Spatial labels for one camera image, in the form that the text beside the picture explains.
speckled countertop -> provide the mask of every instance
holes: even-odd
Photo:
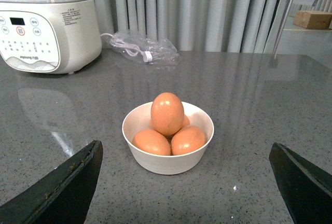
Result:
[[[307,56],[181,52],[141,65],[110,50],[74,75],[0,61],[0,204],[94,139],[104,158],[86,223],[292,223],[268,160],[279,142],[332,173],[332,71]],[[206,111],[214,137],[174,176],[142,168],[121,124],[170,91]]]

ceramic bowl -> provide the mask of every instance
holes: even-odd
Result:
[[[122,133],[135,160],[148,171],[162,174],[175,175],[193,168],[202,158],[208,147],[213,133],[214,125],[209,115],[199,107],[182,102],[185,115],[188,116],[190,124],[200,127],[205,133],[207,142],[204,146],[191,153],[178,156],[160,156],[147,153],[132,145],[135,134],[143,129],[150,128],[150,110],[152,102],[138,106],[125,117],[122,123]]]

white cable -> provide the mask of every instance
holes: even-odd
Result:
[[[140,50],[138,45],[135,44],[127,44],[126,42],[122,41],[121,39],[116,38],[114,35],[110,33],[103,33],[100,36],[110,36],[114,39],[115,43],[112,44],[114,47],[122,48],[124,49],[128,55],[131,57],[137,56],[138,53],[141,53],[141,55],[144,56],[144,52]]]

plastic bag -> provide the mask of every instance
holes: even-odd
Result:
[[[152,40],[131,30],[119,31],[105,41],[111,49],[129,60],[151,65],[176,65],[181,61],[176,48],[168,39]]]

egg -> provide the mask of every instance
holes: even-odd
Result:
[[[147,153],[169,156],[171,146],[168,140],[159,132],[152,129],[144,129],[136,133],[132,144]]]
[[[205,145],[204,132],[195,125],[181,128],[172,138],[172,155],[183,155],[195,151]]]
[[[184,115],[182,127],[186,127],[187,125],[190,125],[190,120],[187,115]]]
[[[159,133],[169,136],[183,125],[184,108],[181,100],[173,93],[158,95],[151,106],[151,126]]]

